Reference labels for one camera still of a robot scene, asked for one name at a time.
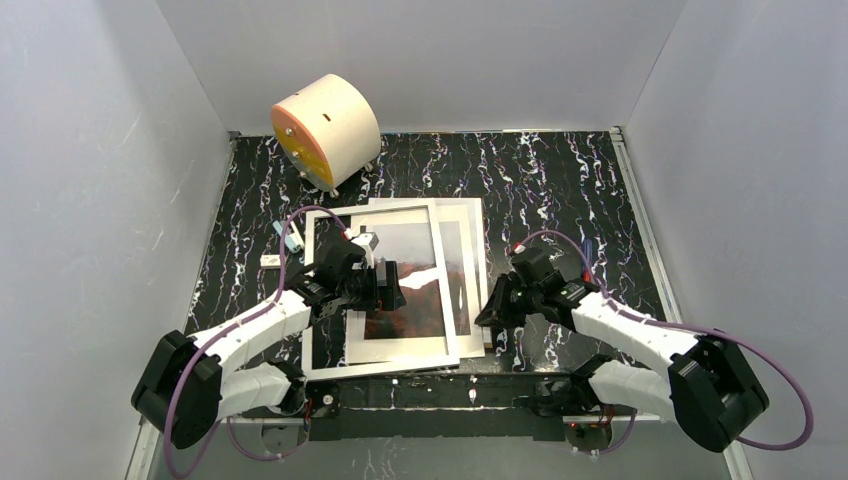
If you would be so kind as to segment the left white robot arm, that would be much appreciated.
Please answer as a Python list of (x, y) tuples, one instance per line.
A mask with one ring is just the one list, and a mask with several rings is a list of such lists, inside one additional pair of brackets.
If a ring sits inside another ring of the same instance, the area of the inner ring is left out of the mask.
[(336, 242), (318, 261), (287, 273), (282, 291), (236, 318), (191, 336), (164, 335), (131, 405), (178, 449), (252, 409), (297, 413), (306, 401), (306, 373), (284, 360), (249, 362), (339, 310), (394, 311), (405, 304), (397, 262), (372, 259), (361, 241)]

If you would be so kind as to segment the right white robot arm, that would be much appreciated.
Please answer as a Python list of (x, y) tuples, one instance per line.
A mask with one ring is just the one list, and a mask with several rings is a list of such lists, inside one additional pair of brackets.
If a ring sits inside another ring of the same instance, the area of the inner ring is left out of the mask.
[(531, 315), (593, 337), (635, 360), (597, 354), (565, 380), (539, 382), (522, 406), (540, 416), (627, 406), (676, 423), (700, 447), (720, 453), (769, 405), (741, 349), (715, 335), (692, 334), (616, 311), (598, 285), (567, 279), (539, 248), (515, 254), (475, 319), (513, 329)]

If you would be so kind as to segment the white picture frame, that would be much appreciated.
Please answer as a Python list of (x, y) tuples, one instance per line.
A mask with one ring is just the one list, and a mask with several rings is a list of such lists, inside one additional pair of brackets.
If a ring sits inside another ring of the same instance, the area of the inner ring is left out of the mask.
[(374, 312), (393, 328), (390, 338), (368, 339), (367, 312), (345, 312), (344, 352), (339, 363), (314, 364), (316, 335), (305, 330), (302, 368), (311, 381), (334, 380), (409, 370), (456, 366), (461, 346), (456, 333), (447, 262), (438, 210), (432, 199), (392, 204), (342, 207), (333, 211), (350, 219), (356, 233), (378, 239), (377, 260), (397, 263), (399, 287), (406, 305), (392, 312)]

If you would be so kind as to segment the autumn forest photo print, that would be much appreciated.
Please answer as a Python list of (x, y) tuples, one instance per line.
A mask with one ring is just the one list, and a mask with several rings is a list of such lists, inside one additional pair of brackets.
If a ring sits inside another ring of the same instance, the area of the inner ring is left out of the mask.
[[(479, 198), (437, 198), (452, 318), (460, 356), (484, 355), (490, 330), (473, 323), (489, 293), (483, 206)], [(409, 237), (428, 232), (425, 222), (402, 220), (375, 228), (381, 246), (399, 256), (401, 291), (407, 305), (392, 312), (357, 314), (347, 321), (347, 353), (354, 362), (388, 361), (402, 354), (446, 353), (442, 302), (434, 255)]]

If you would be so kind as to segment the blue red screwdriver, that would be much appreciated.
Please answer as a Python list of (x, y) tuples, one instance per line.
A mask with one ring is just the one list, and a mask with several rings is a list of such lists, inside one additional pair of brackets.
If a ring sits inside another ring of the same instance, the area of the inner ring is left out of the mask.
[(584, 256), (581, 261), (583, 280), (591, 282), (593, 279), (593, 244), (590, 238), (586, 237), (582, 240), (581, 251)]

